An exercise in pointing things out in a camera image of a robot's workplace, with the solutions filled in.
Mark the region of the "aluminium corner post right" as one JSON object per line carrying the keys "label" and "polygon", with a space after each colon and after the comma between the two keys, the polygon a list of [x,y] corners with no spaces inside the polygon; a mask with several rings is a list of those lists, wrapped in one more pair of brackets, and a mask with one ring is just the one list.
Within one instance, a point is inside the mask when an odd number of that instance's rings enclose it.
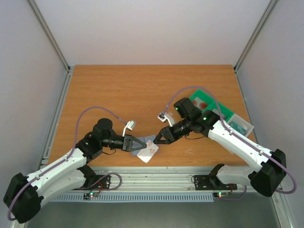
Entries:
{"label": "aluminium corner post right", "polygon": [[273,10],[275,9],[276,5],[278,4],[279,0],[270,0],[262,13],[262,16],[257,22],[248,42],[246,43],[243,51],[241,52],[240,57],[238,58],[236,64],[234,65],[233,69],[235,74],[237,74],[239,68],[243,64],[245,58],[247,57],[249,51],[251,50],[252,46],[254,45],[255,41],[257,40],[259,34],[261,33],[263,27],[267,23],[270,15],[272,14]]}

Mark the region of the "red white cards stack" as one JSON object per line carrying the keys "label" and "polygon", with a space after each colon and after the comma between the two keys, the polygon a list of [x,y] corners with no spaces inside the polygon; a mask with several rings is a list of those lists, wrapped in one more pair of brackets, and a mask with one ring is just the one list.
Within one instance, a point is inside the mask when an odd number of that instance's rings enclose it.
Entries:
{"label": "red white cards stack", "polygon": [[208,107],[208,104],[198,97],[193,99],[192,103],[200,110],[205,110]]}

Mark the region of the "controller board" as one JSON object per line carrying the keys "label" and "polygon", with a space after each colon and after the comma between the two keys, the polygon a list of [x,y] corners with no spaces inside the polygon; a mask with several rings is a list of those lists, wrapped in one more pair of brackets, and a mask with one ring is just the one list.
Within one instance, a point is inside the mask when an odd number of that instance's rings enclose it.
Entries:
{"label": "controller board", "polygon": [[84,193],[83,194],[83,199],[84,200],[91,200],[93,198],[96,198],[97,196],[98,196],[98,193],[96,193],[96,192]]}
{"label": "controller board", "polygon": [[214,192],[213,193],[213,196],[215,197],[215,198],[225,198],[225,197],[228,197],[228,196],[230,196],[231,195],[231,193],[229,193],[229,192]]}

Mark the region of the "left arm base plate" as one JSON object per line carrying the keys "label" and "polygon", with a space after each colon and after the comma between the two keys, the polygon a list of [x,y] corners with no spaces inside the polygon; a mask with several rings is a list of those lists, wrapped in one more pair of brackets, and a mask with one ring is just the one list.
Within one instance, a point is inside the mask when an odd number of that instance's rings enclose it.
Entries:
{"label": "left arm base plate", "polygon": [[77,188],[77,190],[98,190],[100,188],[109,189],[110,188],[110,175],[95,175],[86,179],[82,187]]}

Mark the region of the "aluminium table edge rail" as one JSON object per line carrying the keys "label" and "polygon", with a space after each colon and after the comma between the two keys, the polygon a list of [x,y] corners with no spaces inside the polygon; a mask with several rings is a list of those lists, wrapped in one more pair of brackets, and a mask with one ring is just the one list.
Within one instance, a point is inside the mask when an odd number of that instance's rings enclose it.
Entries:
{"label": "aluminium table edge rail", "polygon": [[[94,172],[89,169],[89,177],[95,175],[110,175],[110,188],[103,191],[132,191],[132,192],[160,192],[170,190],[194,190],[191,177],[194,174],[178,172],[166,167],[164,171],[124,170],[116,172]],[[87,177],[75,167],[63,165],[51,168],[45,167],[26,175],[26,180],[32,187],[36,187],[38,195],[63,194],[77,190],[85,183]]]}

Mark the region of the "white translucent bin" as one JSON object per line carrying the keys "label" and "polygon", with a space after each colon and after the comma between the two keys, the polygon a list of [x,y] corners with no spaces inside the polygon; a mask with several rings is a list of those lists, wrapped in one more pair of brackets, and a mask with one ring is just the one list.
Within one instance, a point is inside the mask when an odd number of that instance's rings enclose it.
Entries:
{"label": "white translucent bin", "polygon": [[236,130],[245,137],[248,137],[254,129],[254,126],[252,124],[250,124],[237,114],[233,114],[227,123],[230,127],[232,127],[234,130]]}

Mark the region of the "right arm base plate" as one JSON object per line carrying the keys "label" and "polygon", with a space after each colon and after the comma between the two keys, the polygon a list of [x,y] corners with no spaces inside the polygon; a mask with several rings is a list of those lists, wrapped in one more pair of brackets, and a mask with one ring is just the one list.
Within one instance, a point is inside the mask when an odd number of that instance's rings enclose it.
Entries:
{"label": "right arm base plate", "polygon": [[236,184],[223,184],[216,176],[194,175],[191,182],[195,190],[237,190]]}

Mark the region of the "green bin far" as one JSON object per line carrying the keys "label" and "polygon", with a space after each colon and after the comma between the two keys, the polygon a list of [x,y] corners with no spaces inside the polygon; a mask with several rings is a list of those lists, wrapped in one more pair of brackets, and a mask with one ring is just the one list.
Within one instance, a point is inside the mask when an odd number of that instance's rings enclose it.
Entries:
{"label": "green bin far", "polygon": [[203,100],[204,102],[206,102],[207,104],[210,104],[211,102],[213,102],[213,98],[211,96],[209,96],[208,94],[206,94],[205,92],[203,92],[202,90],[198,89],[196,90],[190,97],[189,99],[192,101],[193,99],[195,99],[196,97],[200,98],[201,100]]}

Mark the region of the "white pink patterned card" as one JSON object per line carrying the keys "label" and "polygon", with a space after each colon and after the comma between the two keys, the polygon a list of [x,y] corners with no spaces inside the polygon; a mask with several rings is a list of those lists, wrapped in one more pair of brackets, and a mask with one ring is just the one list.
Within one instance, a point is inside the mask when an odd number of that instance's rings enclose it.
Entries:
{"label": "white pink patterned card", "polygon": [[148,163],[159,149],[159,147],[151,140],[149,140],[146,145],[147,147],[141,149],[137,154],[137,157],[144,163]]}

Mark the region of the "left controller board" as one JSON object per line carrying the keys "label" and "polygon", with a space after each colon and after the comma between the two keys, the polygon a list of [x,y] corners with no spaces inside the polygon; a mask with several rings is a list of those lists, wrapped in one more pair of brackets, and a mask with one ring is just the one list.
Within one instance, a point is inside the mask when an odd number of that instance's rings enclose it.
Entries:
{"label": "left controller board", "polygon": [[96,198],[97,196],[98,196],[98,193],[96,193],[96,192],[84,193],[83,194],[83,199],[84,200],[91,200],[93,198]]}

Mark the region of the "right controller board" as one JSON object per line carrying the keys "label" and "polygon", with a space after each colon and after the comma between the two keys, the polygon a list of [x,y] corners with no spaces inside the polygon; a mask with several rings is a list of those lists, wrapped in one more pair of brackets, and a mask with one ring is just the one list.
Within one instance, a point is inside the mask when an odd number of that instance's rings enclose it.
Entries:
{"label": "right controller board", "polygon": [[231,193],[229,193],[229,192],[214,192],[213,193],[213,196],[215,197],[215,198],[225,198],[225,197],[228,197],[228,196],[230,196],[231,195]]}

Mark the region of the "aluminium corner post left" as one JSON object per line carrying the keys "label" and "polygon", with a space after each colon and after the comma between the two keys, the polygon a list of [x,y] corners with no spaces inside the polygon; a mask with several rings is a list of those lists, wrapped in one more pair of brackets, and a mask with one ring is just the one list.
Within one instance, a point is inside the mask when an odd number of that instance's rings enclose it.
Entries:
{"label": "aluminium corner post left", "polygon": [[29,4],[31,10],[33,11],[38,23],[42,27],[42,30],[46,34],[51,46],[53,47],[54,51],[56,52],[57,56],[59,57],[64,69],[68,73],[70,71],[70,65],[68,64],[66,58],[63,55],[63,52],[61,51],[55,37],[53,36],[44,16],[42,15],[41,10],[39,9],[37,3],[35,0],[27,0],[27,3]]}

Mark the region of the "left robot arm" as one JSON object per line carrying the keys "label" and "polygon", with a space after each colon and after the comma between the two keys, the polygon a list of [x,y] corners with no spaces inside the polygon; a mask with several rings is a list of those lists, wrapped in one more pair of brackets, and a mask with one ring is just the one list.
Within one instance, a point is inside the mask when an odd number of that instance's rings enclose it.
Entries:
{"label": "left robot arm", "polygon": [[110,119],[98,120],[92,131],[61,158],[33,173],[12,177],[3,198],[9,209],[8,219],[25,223],[57,196],[71,190],[92,189],[98,180],[88,164],[101,155],[105,147],[133,152],[147,145],[132,135],[117,135]]}

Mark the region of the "aluminium corner post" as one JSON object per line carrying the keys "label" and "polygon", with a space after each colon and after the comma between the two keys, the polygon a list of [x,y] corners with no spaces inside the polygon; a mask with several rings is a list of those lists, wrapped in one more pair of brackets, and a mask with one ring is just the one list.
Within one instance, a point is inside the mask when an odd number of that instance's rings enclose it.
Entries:
{"label": "aluminium corner post", "polygon": [[245,58],[247,57],[249,51],[251,50],[252,46],[254,45],[255,41],[257,40],[259,34],[261,33],[263,27],[267,23],[270,15],[272,14],[273,10],[275,9],[276,5],[278,4],[279,0],[270,0],[262,13],[262,16],[257,22],[248,42],[246,43],[243,51],[241,52],[240,57],[238,58],[236,64],[234,65],[233,69],[235,74],[237,74],[239,68],[243,64]]}
{"label": "aluminium corner post", "polygon": [[39,9],[37,3],[35,0],[27,0],[27,3],[29,4],[31,10],[33,11],[38,23],[42,27],[42,30],[46,34],[51,46],[53,47],[54,51],[56,52],[57,56],[59,57],[64,69],[68,73],[70,71],[70,65],[68,64],[66,58],[63,55],[63,52],[61,51],[55,37],[53,36],[44,16],[42,15],[41,10]]}

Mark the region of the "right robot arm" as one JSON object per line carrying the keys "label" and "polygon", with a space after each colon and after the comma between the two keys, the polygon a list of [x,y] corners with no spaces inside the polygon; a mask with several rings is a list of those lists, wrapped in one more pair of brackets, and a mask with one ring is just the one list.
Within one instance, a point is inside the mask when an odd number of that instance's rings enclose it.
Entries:
{"label": "right robot arm", "polygon": [[202,112],[189,98],[182,98],[174,104],[182,118],[179,122],[167,113],[160,113],[158,119],[168,122],[154,139],[154,144],[172,144],[194,132],[217,142],[229,152],[237,155],[249,165],[247,168],[216,165],[209,173],[209,184],[213,190],[223,185],[238,184],[251,186],[263,196],[271,197],[286,176],[285,153],[274,152],[255,144],[234,131],[221,116],[212,110]]}

